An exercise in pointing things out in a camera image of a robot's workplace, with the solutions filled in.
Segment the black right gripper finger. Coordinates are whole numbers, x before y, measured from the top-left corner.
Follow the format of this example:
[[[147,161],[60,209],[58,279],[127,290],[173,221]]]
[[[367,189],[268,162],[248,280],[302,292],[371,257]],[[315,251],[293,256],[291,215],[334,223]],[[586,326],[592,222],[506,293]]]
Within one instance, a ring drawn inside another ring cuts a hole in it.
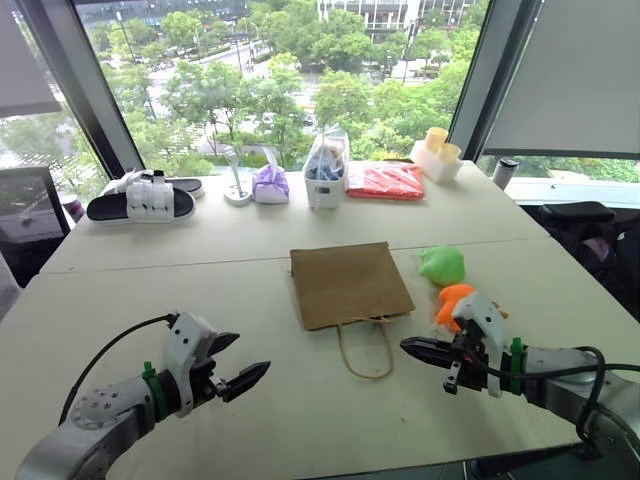
[[[403,339],[400,347],[405,352],[449,352],[451,343],[435,338],[414,336]]]
[[[428,365],[450,369],[454,358],[447,347],[438,345],[403,345],[402,349],[411,357]]]

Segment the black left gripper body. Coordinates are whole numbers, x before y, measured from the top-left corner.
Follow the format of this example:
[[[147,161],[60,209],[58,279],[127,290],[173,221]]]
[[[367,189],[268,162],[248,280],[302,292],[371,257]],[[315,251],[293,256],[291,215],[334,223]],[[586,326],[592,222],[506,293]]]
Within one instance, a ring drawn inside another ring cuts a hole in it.
[[[215,398],[228,402],[229,385],[226,380],[215,374],[216,361],[206,357],[194,363],[189,371],[189,383],[192,391],[192,405],[201,406]]]

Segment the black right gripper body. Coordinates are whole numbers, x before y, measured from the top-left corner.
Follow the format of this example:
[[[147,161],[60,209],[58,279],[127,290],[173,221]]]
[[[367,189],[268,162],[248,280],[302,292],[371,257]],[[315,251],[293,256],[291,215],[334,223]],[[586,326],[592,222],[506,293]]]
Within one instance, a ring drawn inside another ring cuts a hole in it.
[[[449,361],[443,383],[447,393],[455,395],[460,387],[476,391],[487,387],[488,355],[483,340],[484,334],[478,327],[469,327],[444,343]]]

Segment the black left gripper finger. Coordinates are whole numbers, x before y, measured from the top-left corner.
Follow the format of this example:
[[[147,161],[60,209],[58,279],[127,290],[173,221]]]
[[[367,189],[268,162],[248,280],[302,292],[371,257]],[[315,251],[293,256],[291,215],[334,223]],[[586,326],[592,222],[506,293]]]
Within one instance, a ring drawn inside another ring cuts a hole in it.
[[[209,357],[213,357],[217,355],[218,353],[227,349],[232,343],[234,343],[239,338],[240,338],[239,333],[219,332],[215,336],[211,346],[209,347],[207,355]]]
[[[270,361],[256,362],[240,371],[231,380],[224,380],[223,387],[219,390],[219,397],[230,403],[251,390],[267,373],[271,366]]]

